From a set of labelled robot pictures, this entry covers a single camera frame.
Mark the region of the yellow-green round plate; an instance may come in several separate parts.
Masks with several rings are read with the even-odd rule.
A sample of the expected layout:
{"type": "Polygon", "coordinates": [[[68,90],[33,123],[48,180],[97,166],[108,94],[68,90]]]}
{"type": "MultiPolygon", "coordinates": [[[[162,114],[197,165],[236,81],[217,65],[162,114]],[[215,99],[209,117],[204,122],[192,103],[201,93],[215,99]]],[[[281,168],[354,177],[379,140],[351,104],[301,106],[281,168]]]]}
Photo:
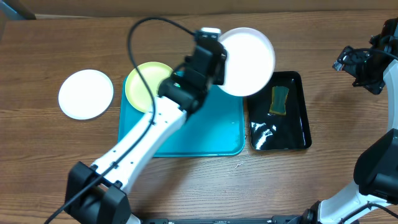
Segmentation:
{"type": "MultiPolygon", "coordinates": [[[[152,94],[157,96],[159,86],[172,73],[172,68],[161,62],[146,62],[138,66],[152,94]]],[[[145,113],[152,108],[149,92],[140,78],[137,69],[131,71],[125,83],[128,102],[138,111],[145,113]]]]}

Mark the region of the pinkish white round plate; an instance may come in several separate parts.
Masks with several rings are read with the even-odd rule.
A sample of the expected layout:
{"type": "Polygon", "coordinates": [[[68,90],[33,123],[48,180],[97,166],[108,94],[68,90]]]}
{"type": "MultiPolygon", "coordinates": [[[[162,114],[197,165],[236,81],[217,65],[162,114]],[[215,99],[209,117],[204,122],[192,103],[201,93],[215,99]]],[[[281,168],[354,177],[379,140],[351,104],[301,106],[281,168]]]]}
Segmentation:
{"type": "Polygon", "coordinates": [[[270,40],[256,29],[238,27],[221,35],[219,41],[228,53],[220,88],[233,96],[250,96],[263,89],[275,69],[270,40]]]}

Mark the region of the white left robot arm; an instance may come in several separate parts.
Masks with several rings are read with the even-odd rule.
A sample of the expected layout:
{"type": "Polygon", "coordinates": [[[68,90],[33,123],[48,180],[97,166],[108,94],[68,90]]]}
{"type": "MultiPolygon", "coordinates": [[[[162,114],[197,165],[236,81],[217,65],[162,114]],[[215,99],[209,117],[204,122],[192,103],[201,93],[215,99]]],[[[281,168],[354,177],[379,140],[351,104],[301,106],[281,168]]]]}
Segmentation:
{"type": "Polygon", "coordinates": [[[224,82],[227,51],[217,36],[196,35],[193,55],[152,96],[152,108],[92,165],[78,162],[68,175],[61,210],[79,223],[140,223],[127,198],[158,148],[204,104],[212,84],[224,82]]]}

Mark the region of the green and yellow sponge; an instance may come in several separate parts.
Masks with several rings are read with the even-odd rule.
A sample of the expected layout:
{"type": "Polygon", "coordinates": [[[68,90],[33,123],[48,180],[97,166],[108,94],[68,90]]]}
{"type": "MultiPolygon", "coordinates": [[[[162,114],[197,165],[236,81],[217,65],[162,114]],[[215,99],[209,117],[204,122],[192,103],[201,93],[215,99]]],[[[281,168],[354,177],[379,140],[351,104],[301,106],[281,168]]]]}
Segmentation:
{"type": "Polygon", "coordinates": [[[289,89],[285,86],[273,86],[272,98],[269,112],[271,114],[286,115],[286,101],[289,94],[289,89]]]}

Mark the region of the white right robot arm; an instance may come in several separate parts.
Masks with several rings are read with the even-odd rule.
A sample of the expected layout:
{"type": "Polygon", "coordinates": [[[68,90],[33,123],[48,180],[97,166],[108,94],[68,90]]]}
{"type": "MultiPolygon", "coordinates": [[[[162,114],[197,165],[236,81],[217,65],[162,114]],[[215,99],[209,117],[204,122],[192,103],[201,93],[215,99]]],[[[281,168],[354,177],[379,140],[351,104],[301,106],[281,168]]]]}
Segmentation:
{"type": "Polygon", "coordinates": [[[353,86],[374,95],[387,89],[387,132],[359,156],[352,182],[291,223],[357,223],[378,208],[397,216],[388,209],[397,204],[397,19],[388,19],[369,43],[368,49],[346,46],[333,68],[349,73],[355,78],[353,86]]]}

